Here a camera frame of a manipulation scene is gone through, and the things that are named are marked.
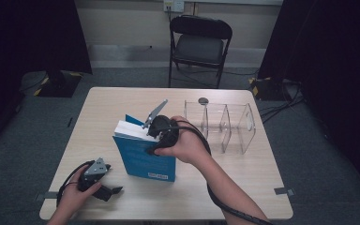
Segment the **book cover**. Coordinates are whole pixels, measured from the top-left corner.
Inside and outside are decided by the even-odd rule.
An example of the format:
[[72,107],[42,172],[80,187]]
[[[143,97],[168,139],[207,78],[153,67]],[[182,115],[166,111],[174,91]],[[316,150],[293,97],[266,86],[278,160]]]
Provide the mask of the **book cover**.
[[112,136],[127,174],[148,179],[174,182],[175,157],[151,156],[146,150],[157,144],[151,136],[147,136],[148,129],[143,129],[143,122],[129,115],[126,121],[119,121]]

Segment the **wall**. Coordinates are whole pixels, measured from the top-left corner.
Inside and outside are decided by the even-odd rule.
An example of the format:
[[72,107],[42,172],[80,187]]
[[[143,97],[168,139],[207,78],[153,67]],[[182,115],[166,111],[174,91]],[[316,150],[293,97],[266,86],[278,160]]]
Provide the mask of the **wall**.
[[[280,1],[244,0],[253,4],[185,3],[184,14],[227,22],[232,48],[265,49],[280,10]],[[169,46],[169,18],[162,1],[75,1],[86,43]]]

